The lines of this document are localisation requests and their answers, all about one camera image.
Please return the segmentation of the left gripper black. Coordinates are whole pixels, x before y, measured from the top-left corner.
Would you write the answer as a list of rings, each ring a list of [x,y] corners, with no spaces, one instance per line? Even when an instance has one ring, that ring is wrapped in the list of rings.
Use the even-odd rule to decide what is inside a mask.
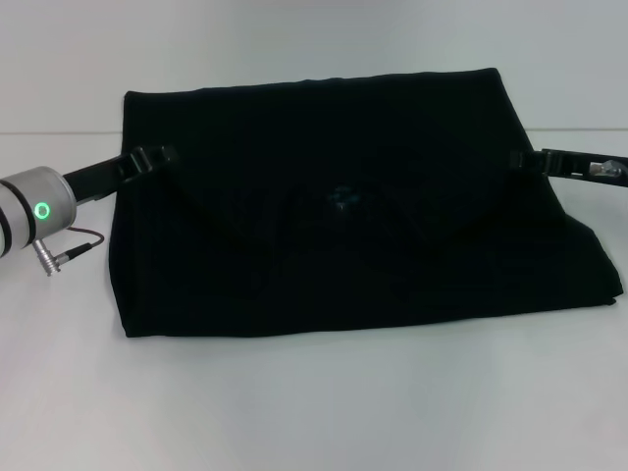
[[[76,203],[102,199],[131,183],[169,168],[179,161],[171,145],[138,146],[132,151],[97,164],[67,173],[64,180]]]

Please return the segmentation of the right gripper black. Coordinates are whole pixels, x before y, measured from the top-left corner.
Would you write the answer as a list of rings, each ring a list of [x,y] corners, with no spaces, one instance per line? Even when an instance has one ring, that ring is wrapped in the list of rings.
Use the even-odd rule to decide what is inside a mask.
[[[550,177],[627,186],[627,158],[556,149],[511,151],[509,169]]]

